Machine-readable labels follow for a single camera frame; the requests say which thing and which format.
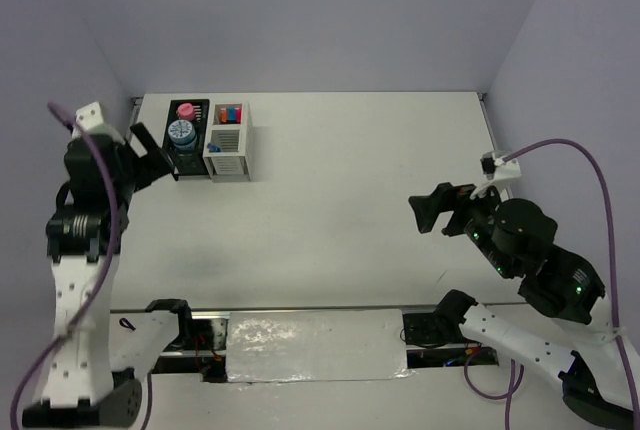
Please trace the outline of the blue white jar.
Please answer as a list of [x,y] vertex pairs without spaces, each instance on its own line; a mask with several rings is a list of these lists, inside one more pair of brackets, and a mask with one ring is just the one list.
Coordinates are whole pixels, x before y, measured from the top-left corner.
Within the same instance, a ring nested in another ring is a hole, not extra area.
[[191,121],[177,119],[167,127],[167,136],[172,145],[181,151],[191,151],[197,142],[197,132]]

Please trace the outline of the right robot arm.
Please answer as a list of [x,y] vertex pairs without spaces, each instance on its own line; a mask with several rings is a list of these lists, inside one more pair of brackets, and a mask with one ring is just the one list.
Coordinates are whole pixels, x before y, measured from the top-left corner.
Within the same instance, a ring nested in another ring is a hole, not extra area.
[[474,196],[473,185],[439,184],[428,196],[411,196],[417,229],[466,236],[503,279],[567,336],[554,344],[511,324],[470,295],[449,291],[433,312],[441,340],[486,345],[546,379],[563,403],[586,422],[605,429],[639,426],[639,355],[614,326],[612,299],[585,258],[554,243],[557,223],[533,202],[504,200],[495,188]]

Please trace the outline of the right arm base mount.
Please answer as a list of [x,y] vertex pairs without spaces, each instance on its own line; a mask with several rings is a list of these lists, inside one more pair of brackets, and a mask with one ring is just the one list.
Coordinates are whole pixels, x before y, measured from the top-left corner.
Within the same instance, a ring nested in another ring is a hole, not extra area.
[[404,312],[399,337],[406,347],[408,368],[463,367],[471,356],[472,366],[497,365],[493,349],[484,350],[481,343],[461,333],[464,313],[474,304],[469,295],[451,290],[432,310]]

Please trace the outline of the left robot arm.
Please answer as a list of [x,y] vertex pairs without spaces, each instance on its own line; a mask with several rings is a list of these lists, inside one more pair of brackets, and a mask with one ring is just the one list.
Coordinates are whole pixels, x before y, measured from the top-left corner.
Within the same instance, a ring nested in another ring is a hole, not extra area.
[[188,303],[156,299],[128,345],[116,356],[109,351],[111,292],[132,196],[175,169],[144,124],[130,130],[145,155],[106,130],[80,130],[67,146],[69,178],[46,225],[54,337],[34,364],[46,376],[42,392],[23,410],[11,410],[14,428],[130,428],[150,410],[143,385],[160,354],[195,339]]

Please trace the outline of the clear blue spray bottle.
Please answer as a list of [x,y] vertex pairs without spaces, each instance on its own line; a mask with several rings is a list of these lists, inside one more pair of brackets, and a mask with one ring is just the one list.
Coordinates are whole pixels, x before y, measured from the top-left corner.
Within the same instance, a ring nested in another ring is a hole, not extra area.
[[212,152],[212,153],[220,153],[221,152],[221,148],[216,146],[216,145],[214,145],[214,144],[212,144],[212,143],[209,143],[207,145],[207,149],[208,149],[209,152]]

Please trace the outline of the pink capped bottle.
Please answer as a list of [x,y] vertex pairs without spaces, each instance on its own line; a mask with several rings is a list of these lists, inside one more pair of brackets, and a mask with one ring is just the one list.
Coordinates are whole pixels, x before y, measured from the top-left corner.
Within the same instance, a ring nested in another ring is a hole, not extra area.
[[193,121],[197,119],[195,107],[189,102],[180,104],[176,109],[176,115],[179,119],[187,121]]

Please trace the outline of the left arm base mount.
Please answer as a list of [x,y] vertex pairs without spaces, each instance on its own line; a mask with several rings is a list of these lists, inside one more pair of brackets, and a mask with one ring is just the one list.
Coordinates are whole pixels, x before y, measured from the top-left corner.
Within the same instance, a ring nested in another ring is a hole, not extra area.
[[228,316],[193,320],[191,339],[171,343],[152,370],[154,375],[188,375],[205,383],[227,383]]

